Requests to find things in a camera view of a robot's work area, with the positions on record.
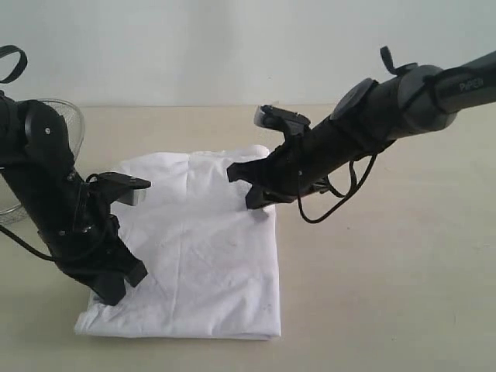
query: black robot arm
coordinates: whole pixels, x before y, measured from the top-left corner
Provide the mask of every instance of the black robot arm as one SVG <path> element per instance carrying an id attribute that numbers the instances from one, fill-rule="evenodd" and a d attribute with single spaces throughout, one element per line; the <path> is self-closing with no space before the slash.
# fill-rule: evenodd
<path id="1" fill-rule="evenodd" d="M 24 52 L 0 48 L 0 57 L 20 53 L 15 80 L 26 67 Z M 147 274 L 118 237 L 119 222 L 110 204 L 133 204 L 133 196 L 149 181 L 117 173 L 91 175 L 83 180 L 74 169 L 64 117 L 36 100 L 15 102 L 0 91 L 0 173 L 39 229 L 50 255 L 36 251 L 0 226 L 39 258 L 93 289 L 107 305 L 126 294 L 124 280 L 135 287 Z"/>
<path id="2" fill-rule="evenodd" d="M 445 129 L 459 110 L 496 101 L 496 52 L 449 70 L 417 64 L 396 68 L 387 47 L 381 56 L 394 77 L 384 83 L 363 80 L 312 129 L 298 113 L 269 105 L 258 108 L 256 125 L 283 132 L 284 143 L 265 159 L 228 168 L 229 181 L 253 185 L 247 208 L 298 200 L 307 222 L 321 222 L 360 189 L 376 156 L 395 140 Z M 358 181 L 353 162 L 367 156 L 369 166 Z M 346 163 L 351 186 L 341 195 L 327 176 Z M 301 197 L 326 191 L 342 200 L 320 219 L 308 219 Z"/>

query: folded white shirt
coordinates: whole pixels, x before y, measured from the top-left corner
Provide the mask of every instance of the folded white shirt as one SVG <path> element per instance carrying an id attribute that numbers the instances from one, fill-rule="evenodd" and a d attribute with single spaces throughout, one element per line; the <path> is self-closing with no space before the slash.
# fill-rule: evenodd
<path id="1" fill-rule="evenodd" d="M 153 153 L 115 171 L 152 182 L 136 207 L 112 205 L 119 235 L 149 274 L 117 306 L 91 293 L 75 332 L 94 336 L 269 339 L 281 335 L 275 207 L 247 210 L 232 162 L 262 146 Z"/>

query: wire basket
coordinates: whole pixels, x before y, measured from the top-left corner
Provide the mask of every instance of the wire basket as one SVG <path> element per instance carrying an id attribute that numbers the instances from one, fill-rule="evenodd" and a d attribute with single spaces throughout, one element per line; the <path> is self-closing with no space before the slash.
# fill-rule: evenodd
<path id="1" fill-rule="evenodd" d="M 77 159 L 84 139 L 84 117 L 81 110 L 72 103 L 59 99 L 39 99 L 38 101 L 51 106 L 64 117 L 69 133 L 69 146 L 74 159 Z M 18 222 L 25 217 L 27 217 L 26 211 L 0 177 L 0 225 Z"/>

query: white wall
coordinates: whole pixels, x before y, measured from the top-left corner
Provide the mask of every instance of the white wall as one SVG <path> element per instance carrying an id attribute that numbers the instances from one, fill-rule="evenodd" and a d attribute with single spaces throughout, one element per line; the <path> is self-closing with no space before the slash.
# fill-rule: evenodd
<path id="1" fill-rule="evenodd" d="M 336 102 L 397 64 L 496 49 L 494 0 L 2 0 L 0 45 L 29 67 L 17 99 L 80 105 Z M 0 71 L 6 71 L 0 63 Z"/>

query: beige table surface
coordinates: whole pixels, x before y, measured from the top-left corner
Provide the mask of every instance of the beige table surface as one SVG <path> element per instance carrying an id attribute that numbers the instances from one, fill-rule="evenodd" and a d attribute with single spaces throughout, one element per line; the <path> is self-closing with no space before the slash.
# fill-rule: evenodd
<path id="1" fill-rule="evenodd" d="M 329 106 L 295 107 L 315 122 Z M 87 108 L 83 175 L 154 151 L 273 147 L 254 107 Z M 398 141 L 338 214 L 278 207 L 283 336 L 75 336 L 87 288 L 0 237 L 0 370 L 489 371 L 496 367 L 496 107 Z M 343 171 L 332 176 L 346 184 Z M 305 199 L 317 216 L 330 195 Z M 13 229 L 42 247 L 28 222 Z"/>

